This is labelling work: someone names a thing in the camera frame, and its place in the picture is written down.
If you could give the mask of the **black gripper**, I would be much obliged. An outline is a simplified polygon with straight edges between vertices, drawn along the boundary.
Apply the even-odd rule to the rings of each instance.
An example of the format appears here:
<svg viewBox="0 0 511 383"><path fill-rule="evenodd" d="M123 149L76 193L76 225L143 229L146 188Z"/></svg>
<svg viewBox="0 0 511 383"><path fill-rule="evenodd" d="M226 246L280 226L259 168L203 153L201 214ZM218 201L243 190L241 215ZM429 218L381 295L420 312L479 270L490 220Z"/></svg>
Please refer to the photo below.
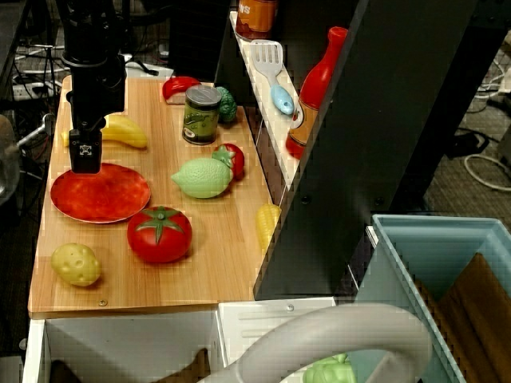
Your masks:
<svg viewBox="0 0 511 383"><path fill-rule="evenodd" d="M125 59L109 55L102 62L62 59L71 70L72 89L67 93L71 104L73 128L69 132L71 170L77 174L97 174L101 169L104 117L125 110Z"/></svg>

